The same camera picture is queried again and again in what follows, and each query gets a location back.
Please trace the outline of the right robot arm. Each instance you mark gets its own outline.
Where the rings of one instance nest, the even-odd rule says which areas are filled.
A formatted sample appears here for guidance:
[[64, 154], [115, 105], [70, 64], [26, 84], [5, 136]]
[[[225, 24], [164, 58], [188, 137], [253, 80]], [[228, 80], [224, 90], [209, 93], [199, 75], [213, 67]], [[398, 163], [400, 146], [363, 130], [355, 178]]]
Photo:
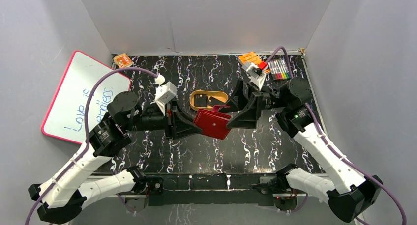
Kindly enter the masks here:
[[280, 128], [306, 149], [328, 175], [322, 178], [289, 164], [267, 183], [252, 185], [262, 194], [303, 191], [325, 202], [340, 220], [349, 223], [373, 205], [381, 191], [379, 177], [366, 176], [354, 169], [340, 150], [326, 139], [308, 103], [313, 95], [308, 80], [295, 77], [279, 89], [258, 88], [239, 80], [221, 113], [233, 113], [227, 128], [254, 129], [263, 110], [279, 108], [276, 114]]

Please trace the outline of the red card holder wallet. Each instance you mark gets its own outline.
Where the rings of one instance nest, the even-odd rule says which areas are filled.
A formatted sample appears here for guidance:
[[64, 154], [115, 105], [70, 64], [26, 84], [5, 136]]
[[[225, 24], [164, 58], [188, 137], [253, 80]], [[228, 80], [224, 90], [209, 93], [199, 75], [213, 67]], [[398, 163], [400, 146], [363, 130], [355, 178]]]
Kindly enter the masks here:
[[219, 112], [223, 108], [230, 108], [227, 105], [215, 105], [212, 110], [199, 109], [193, 123], [202, 129], [204, 136], [223, 140], [230, 132], [227, 127], [230, 115]]

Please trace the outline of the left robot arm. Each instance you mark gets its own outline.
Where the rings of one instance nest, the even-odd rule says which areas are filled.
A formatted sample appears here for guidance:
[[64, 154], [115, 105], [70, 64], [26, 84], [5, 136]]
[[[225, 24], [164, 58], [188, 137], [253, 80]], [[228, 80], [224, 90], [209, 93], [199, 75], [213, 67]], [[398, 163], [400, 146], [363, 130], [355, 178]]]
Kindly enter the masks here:
[[166, 137], [174, 140], [202, 132], [176, 101], [170, 101], [167, 108], [162, 113], [156, 104], [151, 104], [142, 110], [135, 93], [117, 94], [107, 106], [104, 119], [87, 134], [73, 157], [51, 179], [29, 187], [40, 220], [60, 225], [77, 217], [92, 203], [115, 194], [161, 193], [163, 180], [145, 176], [138, 166], [101, 180], [87, 182], [87, 179], [131, 144], [130, 131], [164, 130]]

